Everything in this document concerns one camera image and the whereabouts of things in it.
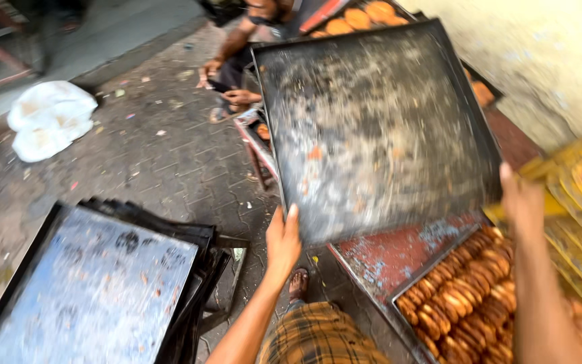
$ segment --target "white plastic bag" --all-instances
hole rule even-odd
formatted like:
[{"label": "white plastic bag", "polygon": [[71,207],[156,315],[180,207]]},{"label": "white plastic bag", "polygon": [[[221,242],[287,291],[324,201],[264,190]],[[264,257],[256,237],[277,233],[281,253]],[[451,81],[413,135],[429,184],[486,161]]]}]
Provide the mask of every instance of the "white plastic bag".
[{"label": "white plastic bag", "polygon": [[93,127],[96,99],[66,81],[38,84],[12,103],[8,126],[13,150],[24,162],[50,158]]}]

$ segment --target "yellow wall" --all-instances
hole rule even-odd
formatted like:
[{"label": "yellow wall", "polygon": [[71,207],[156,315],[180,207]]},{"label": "yellow wall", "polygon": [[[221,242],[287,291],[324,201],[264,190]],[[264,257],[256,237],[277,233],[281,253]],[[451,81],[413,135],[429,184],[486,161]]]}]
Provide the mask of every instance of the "yellow wall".
[{"label": "yellow wall", "polygon": [[582,0],[399,0],[439,17],[498,109],[546,150],[582,136]]}]

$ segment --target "man's arm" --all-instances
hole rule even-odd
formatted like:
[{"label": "man's arm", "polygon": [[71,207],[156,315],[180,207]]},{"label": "man's arm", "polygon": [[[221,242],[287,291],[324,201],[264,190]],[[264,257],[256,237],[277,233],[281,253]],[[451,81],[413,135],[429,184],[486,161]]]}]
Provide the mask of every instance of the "man's arm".
[{"label": "man's arm", "polygon": [[219,342],[207,364],[254,363],[278,296],[295,266],[302,246],[297,231],[297,206],[292,205],[283,221],[278,207],[266,230],[267,267],[262,283]]},{"label": "man's arm", "polygon": [[515,239],[515,356],[521,364],[579,364],[582,346],[562,294],[545,240],[543,189],[500,168],[503,207]]},{"label": "man's arm", "polygon": [[248,44],[248,38],[253,35],[256,29],[257,26],[248,17],[244,17],[237,28],[228,34],[217,55],[199,69],[197,87],[206,87],[208,77],[215,76],[227,59],[244,48]]}]

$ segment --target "hand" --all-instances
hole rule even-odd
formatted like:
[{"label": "hand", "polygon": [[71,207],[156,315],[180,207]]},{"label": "hand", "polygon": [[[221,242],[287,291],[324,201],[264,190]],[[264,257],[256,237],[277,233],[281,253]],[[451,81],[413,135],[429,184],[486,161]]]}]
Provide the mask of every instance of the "hand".
[{"label": "hand", "polygon": [[262,95],[252,93],[248,90],[230,90],[221,94],[224,100],[228,100],[231,105],[248,105],[262,100]]},{"label": "hand", "polygon": [[510,235],[525,242],[545,233],[545,194],[542,186],[516,179],[511,166],[500,166],[502,206],[509,223]]},{"label": "hand", "polygon": [[280,285],[287,281],[302,251],[297,231],[297,205],[291,205],[286,223],[282,214],[282,207],[278,206],[266,230],[266,274],[276,279]]},{"label": "hand", "polygon": [[199,83],[197,84],[197,87],[208,87],[208,77],[215,76],[223,64],[224,61],[219,57],[214,57],[206,62],[206,64],[199,69]]}]

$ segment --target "checkered cloth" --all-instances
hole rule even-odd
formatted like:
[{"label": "checkered cloth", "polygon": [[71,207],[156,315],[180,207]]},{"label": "checkered cloth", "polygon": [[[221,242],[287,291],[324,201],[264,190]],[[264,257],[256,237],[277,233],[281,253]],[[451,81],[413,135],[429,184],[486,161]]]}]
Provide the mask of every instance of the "checkered cloth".
[{"label": "checkered cloth", "polygon": [[354,320],[327,302],[289,311],[264,342],[258,363],[389,363]]}]

